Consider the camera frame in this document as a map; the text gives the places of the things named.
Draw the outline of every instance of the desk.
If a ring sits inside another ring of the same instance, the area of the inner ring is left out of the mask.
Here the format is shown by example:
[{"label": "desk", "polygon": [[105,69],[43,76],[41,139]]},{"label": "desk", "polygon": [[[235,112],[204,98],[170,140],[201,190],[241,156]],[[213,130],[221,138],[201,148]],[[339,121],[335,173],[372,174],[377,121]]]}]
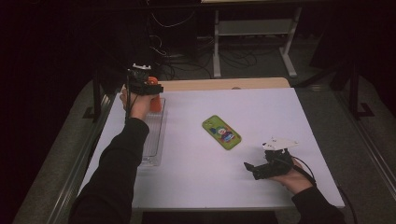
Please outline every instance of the desk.
[{"label": "desk", "polygon": [[[245,89],[273,82],[275,88]],[[220,83],[222,90],[213,90]],[[138,168],[133,208],[140,211],[275,210],[293,207],[290,193],[271,180],[254,180],[244,161],[265,163],[262,143],[271,137],[300,142],[290,150],[313,170],[330,203],[344,203],[312,134],[297,95],[283,78],[164,81],[167,119],[160,166]],[[193,85],[194,91],[178,89]],[[242,90],[225,90],[235,87]],[[217,114],[242,136],[224,150],[201,127]],[[81,188],[97,168],[100,154],[123,126],[120,100],[111,108]]]}]

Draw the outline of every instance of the black sleeve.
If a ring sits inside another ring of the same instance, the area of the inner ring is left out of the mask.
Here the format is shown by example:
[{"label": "black sleeve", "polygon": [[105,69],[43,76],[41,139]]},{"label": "black sleeve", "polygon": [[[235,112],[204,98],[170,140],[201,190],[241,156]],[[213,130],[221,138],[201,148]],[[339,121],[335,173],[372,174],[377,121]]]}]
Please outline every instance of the black sleeve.
[{"label": "black sleeve", "polygon": [[104,150],[90,182],[73,203],[69,223],[129,223],[134,180],[142,161],[148,125],[128,119]]},{"label": "black sleeve", "polygon": [[315,187],[301,191],[292,200],[301,214],[300,224],[345,224],[344,214]]}]

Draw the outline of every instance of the person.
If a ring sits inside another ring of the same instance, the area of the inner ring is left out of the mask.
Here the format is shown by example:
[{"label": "person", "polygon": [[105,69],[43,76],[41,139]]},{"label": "person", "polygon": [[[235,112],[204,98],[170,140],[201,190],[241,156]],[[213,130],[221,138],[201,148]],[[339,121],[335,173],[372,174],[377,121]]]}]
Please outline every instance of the person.
[{"label": "person", "polygon": [[[124,108],[126,94],[126,90],[122,89],[120,99]],[[134,104],[130,117],[121,133],[103,151],[90,182],[74,201],[69,214],[70,224],[130,223],[134,181],[137,167],[142,161],[143,145],[149,134],[149,126],[144,120],[154,97],[156,95],[131,94]],[[345,223],[343,213],[329,204],[320,191],[294,169],[286,175],[270,179],[294,194],[292,201],[301,214],[299,223]]]}]

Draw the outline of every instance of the smartphone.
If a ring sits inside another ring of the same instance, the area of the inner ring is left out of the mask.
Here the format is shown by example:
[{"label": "smartphone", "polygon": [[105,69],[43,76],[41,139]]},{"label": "smartphone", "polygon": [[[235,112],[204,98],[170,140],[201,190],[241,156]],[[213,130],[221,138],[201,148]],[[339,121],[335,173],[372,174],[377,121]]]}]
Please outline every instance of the smartphone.
[{"label": "smartphone", "polygon": [[241,135],[217,115],[206,119],[202,123],[202,127],[227,150],[242,141]]}]

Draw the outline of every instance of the orange handle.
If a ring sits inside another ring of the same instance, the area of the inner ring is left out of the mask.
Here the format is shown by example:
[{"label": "orange handle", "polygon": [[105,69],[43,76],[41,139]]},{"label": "orange handle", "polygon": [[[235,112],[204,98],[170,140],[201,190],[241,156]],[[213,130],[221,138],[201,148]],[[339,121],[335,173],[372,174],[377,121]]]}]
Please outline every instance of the orange handle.
[{"label": "orange handle", "polygon": [[[148,77],[148,84],[149,85],[157,85],[158,84],[157,78],[156,77]],[[161,112],[162,109],[163,109],[163,107],[161,105],[160,95],[158,95],[154,99],[151,100],[149,110],[151,112]]]}]

